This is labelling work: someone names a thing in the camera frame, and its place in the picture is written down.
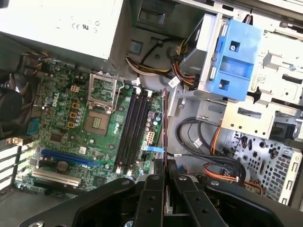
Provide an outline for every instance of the yellow wire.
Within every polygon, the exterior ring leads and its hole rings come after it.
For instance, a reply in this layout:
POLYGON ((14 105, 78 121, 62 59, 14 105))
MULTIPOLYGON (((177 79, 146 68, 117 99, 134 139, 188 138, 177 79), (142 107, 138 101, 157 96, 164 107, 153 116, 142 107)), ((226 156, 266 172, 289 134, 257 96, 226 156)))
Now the yellow wire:
POLYGON ((148 66, 144 66, 141 64, 138 64, 140 67, 145 68, 145 69, 149 69, 149 70, 154 70, 154 71, 158 71, 158 72, 168 72, 170 69, 154 69, 152 67, 148 67, 148 66))

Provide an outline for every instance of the white pci slot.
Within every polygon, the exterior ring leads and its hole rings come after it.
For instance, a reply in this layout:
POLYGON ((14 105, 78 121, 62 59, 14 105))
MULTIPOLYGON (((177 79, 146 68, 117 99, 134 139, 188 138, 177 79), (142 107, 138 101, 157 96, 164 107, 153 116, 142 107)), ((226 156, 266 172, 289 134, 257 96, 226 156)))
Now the white pci slot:
POLYGON ((38 177, 41 179, 55 181, 67 185, 72 185, 78 187, 81 183, 81 179, 73 176, 67 176, 63 174, 52 173, 43 169, 35 169, 32 173, 32 176, 38 177))

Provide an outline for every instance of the motherboard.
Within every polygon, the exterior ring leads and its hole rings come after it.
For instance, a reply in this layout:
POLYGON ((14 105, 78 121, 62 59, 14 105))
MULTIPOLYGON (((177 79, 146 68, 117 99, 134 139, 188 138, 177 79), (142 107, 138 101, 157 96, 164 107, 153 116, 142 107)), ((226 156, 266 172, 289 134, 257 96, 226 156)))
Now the motherboard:
POLYGON ((15 186, 74 197, 148 174, 162 127, 160 92, 123 78, 44 63, 15 186))

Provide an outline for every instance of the pci express slot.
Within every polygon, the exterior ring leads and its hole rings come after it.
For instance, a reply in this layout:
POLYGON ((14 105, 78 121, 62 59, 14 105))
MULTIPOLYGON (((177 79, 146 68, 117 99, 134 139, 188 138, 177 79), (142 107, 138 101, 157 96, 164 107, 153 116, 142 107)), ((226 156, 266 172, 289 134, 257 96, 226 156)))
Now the pci express slot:
POLYGON ((69 194, 73 194, 73 195, 82 195, 85 193, 84 190, 81 190, 78 188, 75 189, 73 187, 67 187, 66 185, 63 185, 63 184, 57 183, 57 182, 35 180, 34 186, 40 187, 40 188, 45 188, 45 189, 48 189, 51 191, 69 193, 69 194))
POLYGON ((54 157, 56 159, 62 160, 62 161, 67 161, 67 162, 73 162, 79 165, 87 165, 87 166, 99 166, 100 163, 98 162, 93 162, 84 158, 80 157, 75 157, 72 155, 66 155, 66 154, 61 154, 55 151, 43 149, 41 151, 42 156, 47 156, 47 157, 54 157))
POLYGON ((33 170, 32 176, 40 178, 40 179, 54 181, 54 182, 63 183, 63 184, 76 186, 76 187, 78 187, 81 183, 80 178, 63 175, 63 174, 58 174, 58 173, 53 173, 53 172, 49 172, 49 171, 46 171, 43 169, 33 170))
POLYGON ((148 106, 149 106, 149 98, 147 99, 146 97, 142 97, 141 99, 141 105, 140 105, 140 110, 139 114, 136 115, 136 125, 133 130, 132 134, 132 141, 130 145, 129 152, 130 154, 127 156, 127 161, 126 161, 126 166, 131 168, 137 158, 137 153, 138 153, 138 148, 139 148, 139 143, 142 138, 142 131, 147 119, 147 114, 148 114, 148 106))
POLYGON ((131 126, 133 124, 132 120, 134 119, 134 115, 136 113, 135 110, 137 108, 137 103, 138 103, 138 99, 136 97, 136 94, 133 93, 132 96, 131 96, 130 104, 129 104, 128 111, 127 111, 127 114, 126 114, 125 124, 124 124, 123 130, 122 130, 119 147, 118 147, 118 150, 117 150, 114 170, 118 166, 121 166, 122 163, 123 163, 123 157, 124 157, 125 152, 127 151, 127 145, 128 145, 128 142, 129 142, 129 135, 130 135, 130 132, 131 132, 131 126))

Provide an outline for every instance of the black ram slot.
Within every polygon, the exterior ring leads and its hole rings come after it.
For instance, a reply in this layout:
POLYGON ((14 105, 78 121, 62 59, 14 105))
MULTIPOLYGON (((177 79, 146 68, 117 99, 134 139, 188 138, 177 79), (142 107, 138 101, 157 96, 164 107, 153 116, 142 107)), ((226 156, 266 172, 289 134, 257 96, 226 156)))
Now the black ram slot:
POLYGON ((132 122, 131 122, 131 126, 130 126, 130 131, 128 136, 128 140, 127 140, 127 145, 125 147, 125 151, 123 153, 123 157, 122 157, 122 166, 126 166, 126 162, 127 162, 127 157, 129 157, 130 155, 130 148, 131 148, 131 144, 132 141, 134 140, 134 132, 137 130, 138 127, 138 116, 142 111, 142 106, 143 106, 143 99, 142 97, 138 97, 138 101, 137 101, 137 106, 135 108, 135 115, 132 118, 132 122))
POLYGON ((55 182, 47 182, 47 181, 36 180, 36 181, 34 181, 34 186, 45 188, 45 189, 48 189, 50 191, 69 193, 69 194, 73 194, 73 195, 81 195, 81 194, 85 193, 84 190, 74 189, 74 188, 69 187, 69 186, 65 187, 63 184, 55 183, 55 182))
POLYGON ((140 145, 140 140, 142 138, 142 131, 143 131, 146 119, 147 119, 148 105, 149 105, 149 100, 144 99, 143 100, 143 108, 139 112, 141 114, 139 115, 138 126, 136 127, 137 130, 135 131, 135 135, 133 136, 132 145, 129 149, 130 154, 128 156, 127 163, 126 163, 126 165, 128 167, 132 167, 135 160, 136 160, 136 155, 137 155, 138 150, 139 150, 138 148, 139 148, 139 145, 140 145))
POLYGON ((136 98, 136 94, 132 94, 129 108, 128 108, 128 111, 126 114, 125 125, 123 127, 123 131, 122 131, 122 135, 121 135, 121 139, 120 139, 120 143, 119 143, 119 147, 118 147, 118 151, 117 151, 117 155, 116 155, 116 159, 115 159, 115 167, 120 165, 120 163, 122 162, 122 157, 123 157, 123 154, 125 151, 125 147, 128 143, 128 134, 130 131, 130 124, 132 122, 132 119, 133 119, 133 116, 135 113, 137 101, 138 100, 136 98))

